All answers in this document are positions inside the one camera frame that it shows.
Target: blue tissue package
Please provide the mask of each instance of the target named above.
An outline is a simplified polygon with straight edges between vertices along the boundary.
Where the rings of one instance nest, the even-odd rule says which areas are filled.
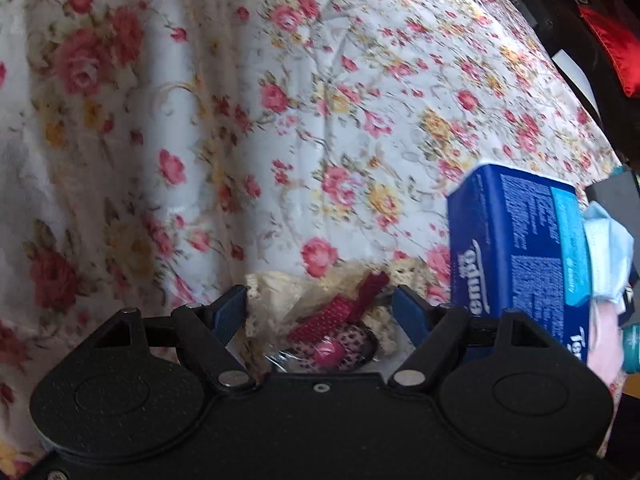
[[[452,304],[475,316],[526,312],[586,361],[590,260],[574,188],[486,164],[447,206]]]

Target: white floral fabric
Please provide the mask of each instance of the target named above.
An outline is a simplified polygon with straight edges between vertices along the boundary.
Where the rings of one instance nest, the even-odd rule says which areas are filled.
[[[0,0],[0,468],[34,384],[123,306],[422,257],[480,159],[616,164],[507,0]]]

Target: metal bolt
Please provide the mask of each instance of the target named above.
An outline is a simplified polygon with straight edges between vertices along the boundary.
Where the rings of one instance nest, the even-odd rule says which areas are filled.
[[[314,384],[314,391],[319,394],[325,394],[331,389],[331,386],[325,383]]]
[[[218,376],[218,382],[227,388],[239,388],[250,380],[251,377],[241,370],[227,370]]]
[[[62,471],[50,471],[47,480],[68,480],[68,478]]]
[[[419,386],[427,378],[418,370],[400,370],[394,374],[394,381],[400,386]]]

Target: light blue label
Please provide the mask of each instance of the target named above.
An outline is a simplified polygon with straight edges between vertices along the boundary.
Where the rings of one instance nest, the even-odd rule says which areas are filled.
[[[591,295],[591,271],[587,239],[577,197],[555,187],[551,188],[560,232],[564,302],[579,306]]]

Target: red pillow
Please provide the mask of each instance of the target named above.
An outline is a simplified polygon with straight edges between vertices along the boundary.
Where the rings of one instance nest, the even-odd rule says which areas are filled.
[[[624,25],[589,7],[580,15],[600,40],[616,69],[627,97],[640,98],[640,41]]]

